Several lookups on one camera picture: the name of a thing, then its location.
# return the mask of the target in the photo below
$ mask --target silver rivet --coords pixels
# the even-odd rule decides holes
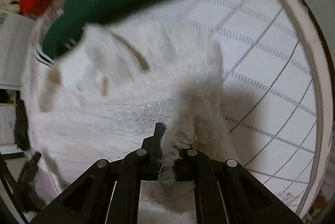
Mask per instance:
[[[108,164],[108,161],[107,160],[104,160],[104,159],[101,159],[99,161],[97,161],[97,166],[98,167],[104,167]]]
[[[188,154],[189,156],[195,156],[195,155],[197,155],[198,153],[197,153],[197,151],[196,151],[195,149],[189,149],[189,150],[187,151],[187,154]]]
[[[237,166],[237,161],[233,160],[233,159],[230,159],[227,161],[227,165],[230,166],[230,167],[235,167]]]
[[[146,154],[146,150],[144,148],[140,148],[136,151],[138,156],[144,156]]]

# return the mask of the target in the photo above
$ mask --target white checkered cloth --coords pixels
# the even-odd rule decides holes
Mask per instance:
[[[187,23],[220,41],[225,119],[241,164],[294,212],[311,205],[304,206],[303,196],[309,185],[319,183],[310,180],[319,164],[319,151],[314,161],[319,99],[304,46],[281,2],[169,0],[133,17]],[[30,66],[29,84],[38,79],[44,65]],[[34,136],[33,118],[30,123],[31,138],[39,138]],[[57,146],[48,146],[47,140],[39,142],[63,172],[75,166],[80,173],[90,166],[70,152],[58,154]],[[66,167],[70,157],[72,165]]]

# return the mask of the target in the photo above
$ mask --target grid patterned fabric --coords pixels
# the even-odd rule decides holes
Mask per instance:
[[[316,146],[314,83],[279,0],[172,0],[141,19],[188,23],[220,41],[225,119],[242,164],[296,211]]]

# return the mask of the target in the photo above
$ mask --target white fabric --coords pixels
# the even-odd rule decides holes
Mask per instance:
[[[311,175],[316,99],[304,48],[279,0],[170,0],[140,12],[133,21],[152,20],[190,25],[220,42],[224,114],[240,162],[295,211]],[[140,131],[125,143],[128,129],[137,130],[137,121],[108,127],[115,118],[108,104],[41,113],[37,100],[46,69],[31,56],[27,62],[30,136],[34,147],[46,150],[56,162],[53,173],[68,182],[99,158],[115,160],[137,149],[143,137],[152,134],[155,121],[166,119],[143,116],[147,133]],[[127,104],[129,90],[122,96]],[[118,115],[129,123],[128,116]],[[111,132],[118,134],[113,140]]]

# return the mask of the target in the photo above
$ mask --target beige fabric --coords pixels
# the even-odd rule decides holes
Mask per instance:
[[[307,191],[297,209],[297,214],[303,217],[317,194],[319,182],[327,165],[332,137],[333,100],[325,53],[312,21],[298,0],[281,0],[281,2],[304,45],[312,69],[317,97],[318,133],[315,158]]]

